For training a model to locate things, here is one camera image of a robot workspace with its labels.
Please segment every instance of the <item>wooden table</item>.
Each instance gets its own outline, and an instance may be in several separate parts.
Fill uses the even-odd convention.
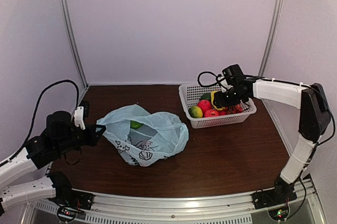
[[[150,113],[168,111],[189,128],[185,150],[149,167],[130,166],[104,137],[96,147],[83,147],[82,160],[68,166],[53,163],[52,171],[68,176],[75,189],[138,197],[197,197],[235,194],[273,186],[289,156],[260,100],[245,122],[193,129],[183,111],[178,86],[97,86],[85,95],[96,120],[119,107],[139,104]],[[69,153],[75,160],[78,153]]]

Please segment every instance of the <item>plastic bag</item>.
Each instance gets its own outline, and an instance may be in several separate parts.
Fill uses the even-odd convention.
[[[143,125],[130,128],[131,120]],[[105,125],[106,137],[129,165],[149,166],[159,159],[182,152],[189,139],[187,126],[177,115],[150,114],[138,105],[114,110],[97,121]]]

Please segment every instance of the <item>black cable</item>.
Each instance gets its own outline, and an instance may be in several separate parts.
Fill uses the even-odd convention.
[[[324,141],[318,143],[318,146],[320,146],[320,145],[326,143],[327,141],[330,141],[330,140],[334,137],[334,135],[335,135],[335,133],[336,133],[336,123],[335,123],[335,119],[334,119],[334,117],[333,117],[331,111],[329,111],[329,114],[330,114],[330,117],[331,117],[331,120],[332,120],[333,132],[332,132],[331,136],[328,137],[326,140],[324,140]]]
[[[211,74],[211,75],[213,75],[213,76],[215,77],[215,83],[212,83],[212,84],[210,84],[210,85],[203,85],[203,84],[201,84],[201,82],[200,82],[200,77],[201,77],[202,75],[204,75],[204,74]],[[221,77],[220,74],[219,74],[219,75],[215,75],[213,72],[201,72],[201,73],[198,75],[197,81],[198,81],[198,84],[199,84],[201,87],[204,87],[204,88],[208,88],[208,87],[213,87],[213,86],[219,85],[220,87],[223,87],[223,88],[225,88],[226,90],[228,90],[227,87],[225,87],[224,85],[221,84],[221,81],[223,81],[224,78],[219,79],[220,77]]]
[[[66,162],[68,165],[77,165],[77,164],[81,161],[81,157],[82,157],[82,148],[81,148],[81,147],[79,148],[79,151],[80,151],[80,157],[79,157],[78,160],[75,161],[75,162],[69,162],[68,159],[67,159],[66,153],[64,153],[64,154],[63,154],[63,157],[64,157],[65,162]]]
[[[60,80],[60,81],[57,81],[49,86],[47,86],[46,88],[43,89],[43,91],[40,93],[40,96],[38,97],[37,99],[37,102],[36,102],[36,105],[35,105],[35,109],[34,109],[34,112],[33,112],[33,118],[32,118],[32,122],[31,122],[31,127],[29,128],[29,132],[28,132],[28,135],[26,137],[26,139],[24,140],[23,144],[21,145],[21,147],[13,154],[11,155],[11,157],[9,158],[9,160],[5,160],[3,161],[1,164],[0,164],[0,167],[4,166],[5,164],[7,164],[9,161],[13,160],[20,152],[21,150],[23,150],[23,148],[25,147],[27,141],[29,140],[30,136],[31,136],[31,133],[33,131],[33,127],[34,127],[34,121],[35,121],[35,117],[36,117],[36,113],[37,113],[37,109],[38,109],[38,106],[40,104],[40,101],[41,101],[41,98],[43,96],[43,94],[50,88],[52,88],[53,86],[56,86],[56,85],[59,85],[59,84],[62,84],[62,83],[70,83],[72,85],[75,86],[76,88],[76,107],[78,107],[78,100],[79,100],[79,96],[80,96],[80,91],[78,90],[78,86],[76,85],[75,82],[73,82],[72,80],[70,79],[65,79],[65,80]]]
[[[255,78],[255,79],[265,79],[265,77],[261,77],[261,76],[254,76],[254,75],[247,75],[247,74],[243,74],[243,75],[231,75],[231,76],[225,76],[224,78],[239,78],[239,77],[246,77],[246,78]]]
[[[301,185],[303,186],[303,189],[304,189],[304,198],[302,200],[302,203],[300,204],[300,206],[296,209],[295,212],[293,212],[289,217],[286,218],[286,220],[289,220],[290,218],[294,217],[294,215],[301,209],[301,207],[303,206],[305,200],[306,200],[306,188],[305,188],[305,185],[302,181],[302,179],[300,179],[300,183]]]

